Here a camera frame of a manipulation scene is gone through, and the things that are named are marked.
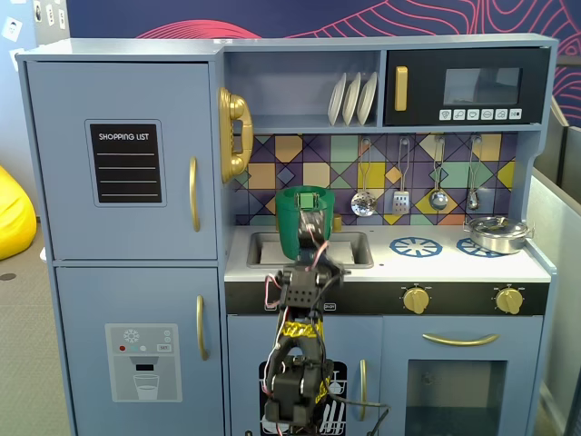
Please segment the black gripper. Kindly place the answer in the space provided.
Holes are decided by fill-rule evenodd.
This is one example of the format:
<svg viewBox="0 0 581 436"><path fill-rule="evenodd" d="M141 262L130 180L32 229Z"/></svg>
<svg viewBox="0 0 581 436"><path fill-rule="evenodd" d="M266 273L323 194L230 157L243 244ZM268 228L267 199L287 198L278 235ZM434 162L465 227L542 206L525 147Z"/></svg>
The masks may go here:
<svg viewBox="0 0 581 436"><path fill-rule="evenodd" d="M300 210L299 257L313 256L330 237L330 224L324 210Z"/></svg>

